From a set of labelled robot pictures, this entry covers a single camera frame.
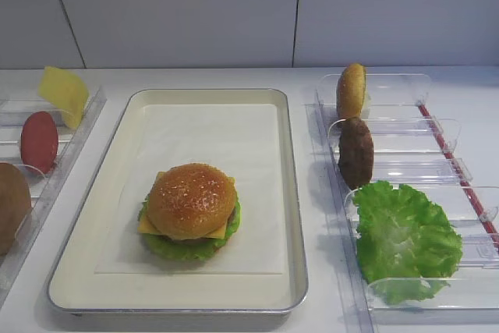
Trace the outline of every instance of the white tiled wall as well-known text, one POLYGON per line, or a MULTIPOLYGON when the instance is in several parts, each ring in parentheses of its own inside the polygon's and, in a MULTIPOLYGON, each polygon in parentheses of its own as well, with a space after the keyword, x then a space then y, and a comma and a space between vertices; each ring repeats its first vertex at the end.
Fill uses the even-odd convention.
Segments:
POLYGON ((0 69, 499 64, 497 0, 62 2, 0 0, 0 69))
POLYGON ((83 67, 59 0, 0 0, 0 69, 83 67))

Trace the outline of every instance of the white table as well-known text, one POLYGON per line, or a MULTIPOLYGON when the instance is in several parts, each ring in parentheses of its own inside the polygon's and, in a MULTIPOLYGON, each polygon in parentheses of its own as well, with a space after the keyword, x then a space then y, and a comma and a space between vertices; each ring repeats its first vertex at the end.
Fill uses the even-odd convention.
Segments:
MULTIPOLYGON (((324 197, 317 187, 325 171, 314 165, 306 118, 313 103, 314 85, 327 73, 342 69, 118 69, 78 70, 90 85, 101 85, 107 103, 71 174, 49 214, 5 305, 0 310, 1 332, 37 331, 251 331, 255 321, 188 320, 152 317, 124 321, 61 315, 49 306, 45 282, 59 247, 75 216, 83 192, 97 167, 104 147, 131 94, 144 88, 272 87, 288 95, 294 140, 299 200, 303 218, 310 287, 305 302, 286 321, 273 327, 285 332, 343 332, 342 302, 336 271, 342 267, 339 241, 328 239, 324 197)), ((434 80, 427 107, 441 118, 457 119, 462 132, 455 156, 463 158, 473 184, 499 186, 497 119, 499 119, 499 67, 376 68, 370 73, 427 73, 434 80)), ((0 87, 9 93, 32 93, 41 71, 0 71, 0 87)), ((389 326, 380 333, 499 331, 497 325, 389 326)))

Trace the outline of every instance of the green lettuce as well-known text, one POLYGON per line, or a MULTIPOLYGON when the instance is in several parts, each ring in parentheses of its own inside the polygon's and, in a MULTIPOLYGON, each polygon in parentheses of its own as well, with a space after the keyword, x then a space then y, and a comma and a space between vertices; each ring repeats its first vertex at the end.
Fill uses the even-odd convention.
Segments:
MULTIPOLYGON (((142 203, 142 209, 140 210, 138 219, 142 217, 147 211, 147 205, 149 204, 149 196, 142 203)), ((164 236, 155 236, 152 234, 143 234, 143 240, 147 244, 149 250, 167 260, 206 260, 215 255, 220 247, 223 247, 228 239, 237 231, 239 228, 239 223, 241 222, 241 206, 239 201, 236 200, 234 207, 234 216, 232 220, 227 224, 225 230, 225 238, 215 239, 209 238, 205 239, 202 243, 197 244, 183 244, 179 242, 173 242, 169 238, 164 236)))
POLYGON ((462 238, 444 210, 408 185, 387 181, 362 186, 353 198, 358 207, 357 260, 368 283, 387 304, 433 298, 458 269, 462 238))

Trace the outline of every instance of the cheese slice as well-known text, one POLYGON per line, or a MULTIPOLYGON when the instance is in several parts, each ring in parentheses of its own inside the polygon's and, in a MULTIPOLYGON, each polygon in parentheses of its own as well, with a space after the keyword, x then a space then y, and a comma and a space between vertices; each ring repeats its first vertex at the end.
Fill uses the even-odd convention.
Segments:
POLYGON ((46 66, 38 85, 38 95, 62 110, 62 121, 70 129, 76 129, 80 125, 88 89, 76 74, 46 66))
MULTIPOLYGON (((161 176, 164 175, 164 172, 158 172, 156 174, 156 179, 154 182, 158 181, 161 176)), ((203 238, 214 238, 214 239, 223 239, 225 238, 225 231, 227 230, 227 222, 223 224, 220 228, 214 230, 213 232, 209 232, 203 238)), ((154 236, 162 236, 162 234, 154 227, 153 223, 150 222, 147 215, 144 213, 139 220, 139 227, 137 231, 142 234, 152 234, 154 236)))

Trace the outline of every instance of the white paper liner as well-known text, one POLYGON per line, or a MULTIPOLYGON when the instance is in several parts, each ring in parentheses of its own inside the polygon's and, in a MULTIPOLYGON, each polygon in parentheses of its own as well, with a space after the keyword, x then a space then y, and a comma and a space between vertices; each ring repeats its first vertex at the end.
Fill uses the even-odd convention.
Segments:
POLYGON ((148 105, 143 139, 95 273, 281 274, 287 264, 277 109, 273 105, 148 105), (137 233, 159 171, 203 162, 235 178, 239 230, 205 262, 162 260, 137 233))

